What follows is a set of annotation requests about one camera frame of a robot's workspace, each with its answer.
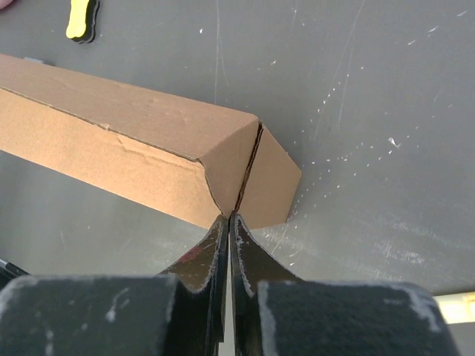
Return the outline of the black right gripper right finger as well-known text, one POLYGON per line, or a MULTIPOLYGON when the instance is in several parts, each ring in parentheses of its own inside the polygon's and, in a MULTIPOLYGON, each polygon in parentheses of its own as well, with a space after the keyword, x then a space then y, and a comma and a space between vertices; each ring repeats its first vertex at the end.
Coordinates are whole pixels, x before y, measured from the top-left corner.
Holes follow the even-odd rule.
POLYGON ((433 297, 411 283, 306 281, 229 220, 237 355, 457 355, 433 297))

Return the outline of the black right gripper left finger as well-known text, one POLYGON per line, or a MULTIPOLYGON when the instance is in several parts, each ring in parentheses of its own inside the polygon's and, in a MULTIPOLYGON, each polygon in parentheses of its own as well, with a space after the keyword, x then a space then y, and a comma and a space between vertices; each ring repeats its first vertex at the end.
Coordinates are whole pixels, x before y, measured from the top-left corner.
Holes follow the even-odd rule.
POLYGON ((163 272, 31 276, 1 290, 3 355, 216 355, 228 220, 163 272))

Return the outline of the brown cardboard box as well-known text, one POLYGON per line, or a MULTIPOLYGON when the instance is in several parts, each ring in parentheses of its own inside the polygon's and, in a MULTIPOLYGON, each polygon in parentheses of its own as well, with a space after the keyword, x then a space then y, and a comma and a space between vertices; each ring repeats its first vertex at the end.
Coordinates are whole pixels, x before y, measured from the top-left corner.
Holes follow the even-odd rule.
POLYGON ((1 149, 203 228, 284 223, 301 178, 250 113, 5 55, 1 149))

